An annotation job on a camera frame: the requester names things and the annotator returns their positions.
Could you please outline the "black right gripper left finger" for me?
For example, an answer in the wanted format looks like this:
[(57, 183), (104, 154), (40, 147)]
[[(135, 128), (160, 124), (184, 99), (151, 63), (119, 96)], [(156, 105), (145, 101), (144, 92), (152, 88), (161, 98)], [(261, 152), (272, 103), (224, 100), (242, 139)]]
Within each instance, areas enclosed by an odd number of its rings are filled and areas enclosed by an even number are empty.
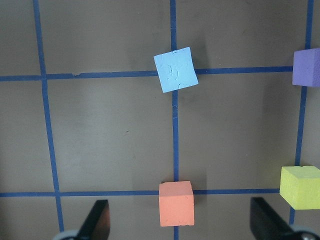
[(97, 200), (76, 235), (77, 240), (107, 240), (111, 221), (109, 201)]

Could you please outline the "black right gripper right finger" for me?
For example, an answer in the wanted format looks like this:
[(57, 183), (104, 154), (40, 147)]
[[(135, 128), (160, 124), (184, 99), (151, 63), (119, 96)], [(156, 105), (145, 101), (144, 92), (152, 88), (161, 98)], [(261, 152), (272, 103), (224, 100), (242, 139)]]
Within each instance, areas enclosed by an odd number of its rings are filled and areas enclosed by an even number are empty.
[(263, 197), (250, 199), (249, 226), (256, 240), (298, 239), (298, 235)]

